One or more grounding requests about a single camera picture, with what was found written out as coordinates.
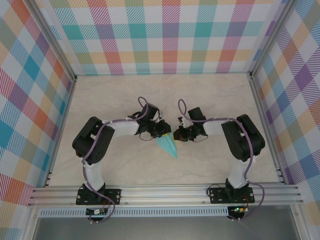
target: black mounting plate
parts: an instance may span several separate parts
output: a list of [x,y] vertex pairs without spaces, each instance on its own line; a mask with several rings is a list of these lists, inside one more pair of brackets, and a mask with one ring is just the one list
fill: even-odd
[[[110,198],[114,201],[115,205],[120,204],[121,199],[121,189],[100,189],[98,191],[100,194]],[[80,187],[77,193],[77,198],[75,201],[76,205],[109,205],[108,201],[101,196],[96,195],[94,192],[88,194],[88,189]]]
[[255,202],[254,192],[251,187],[247,187],[245,192],[234,201],[230,201],[224,187],[210,187],[208,193],[210,195],[211,204],[246,204],[247,200],[244,196],[248,198],[249,204]]

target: purple cable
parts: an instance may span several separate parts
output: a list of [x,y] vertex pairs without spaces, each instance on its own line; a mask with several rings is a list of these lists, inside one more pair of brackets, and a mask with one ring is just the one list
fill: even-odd
[[94,223],[94,224],[99,224],[99,223],[103,223],[104,221],[108,220],[108,219],[112,216],[112,214],[114,214],[114,212],[115,212],[115,210],[116,210],[116,204],[115,204],[115,202],[114,202],[111,198],[109,198],[109,197],[107,197],[107,196],[105,196],[105,195],[97,192],[97,191],[90,185],[90,183],[88,182],[87,174],[86,174],[86,163],[85,163],[85,161],[86,161],[86,159],[90,156],[90,154],[93,152],[93,150],[94,150],[94,148],[95,148],[95,146],[96,146],[96,144],[97,144],[98,138],[99,138],[99,136],[100,136],[100,134],[101,134],[101,132],[102,132],[102,130],[104,129],[105,126],[107,126],[107,125],[110,124],[110,123],[135,122],[135,121],[137,121],[137,120],[142,119],[142,118],[147,114],[148,108],[149,108],[148,102],[147,102],[147,100],[146,100],[143,96],[138,97],[138,102],[139,102],[140,106],[142,106],[142,107],[143,107],[143,105],[142,105],[140,99],[142,99],[143,101],[145,101],[145,104],[146,104],[146,108],[145,108],[145,111],[144,111],[144,113],[142,114],[142,116],[140,116],[140,117],[138,117],[138,118],[135,118],[135,119],[117,119],[117,120],[108,121],[108,122],[104,123],[104,124],[99,128],[99,131],[98,131],[98,133],[97,133],[96,136],[95,136],[95,139],[94,139],[94,141],[93,141],[93,144],[92,144],[91,148],[89,149],[89,151],[87,152],[87,154],[84,156],[84,158],[81,160],[83,177],[84,177],[84,180],[86,181],[86,184],[87,184],[87,186],[89,187],[89,189],[90,189],[92,192],[94,192],[95,194],[99,195],[100,197],[108,200],[108,201],[109,201],[110,203],[112,203],[112,205],[113,205],[112,212],[111,212],[108,216],[106,216],[105,218],[103,218],[103,219],[100,220],[100,221],[93,221],[93,220],[91,219],[91,216],[89,216],[89,220],[90,220],[90,223],[91,223],[91,224],[92,224],[92,223]]
[[[184,105],[184,111],[182,111],[181,107],[180,107],[180,102],[183,103]],[[242,219],[246,219],[250,216],[252,216],[262,205],[264,199],[265,199],[265,189],[264,187],[259,184],[259,183],[256,183],[256,182],[252,182],[250,181],[248,178],[247,178],[247,173],[253,163],[253,160],[254,160],[254,150],[253,150],[253,147],[252,147],[252,143],[250,141],[250,138],[249,138],[249,135],[247,133],[247,131],[245,130],[244,126],[242,125],[241,122],[239,122],[237,119],[235,118],[232,118],[232,117],[222,117],[222,118],[210,118],[208,120],[192,120],[190,119],[189,117],[186,116],[186,112],[187,112],[187,105],[185,103],[185,101],[183,99],[179,99],[178,101],[178,108],[179,108],[179,111],[180,113],[182,114],[182,116],[184,118],[186,118],[187,120],[193,122],[193,123],[206,123],[206,122],[211,122],[211,121],[234,121],[236,122],[239,127],[241,128],[242,132],[244,133],[245,135],[245,138],[246,140],[248,141],[248,144],[249,144],[249,149],[250,149],[250,161],[249,161],[249,164],[248,164],[248,167],[246,168],[245,172],[244,172],[244,179],[249,183],[249,184],[252,184],[252,185],[255,185],[255,186],[258,186],[262,189],[262,198],[261,198],[261,201],[259,202],[258,206],[254,209],[254,211],[252,213],[250,213],[249,215],[246,215],[245,217],[243,217]]]

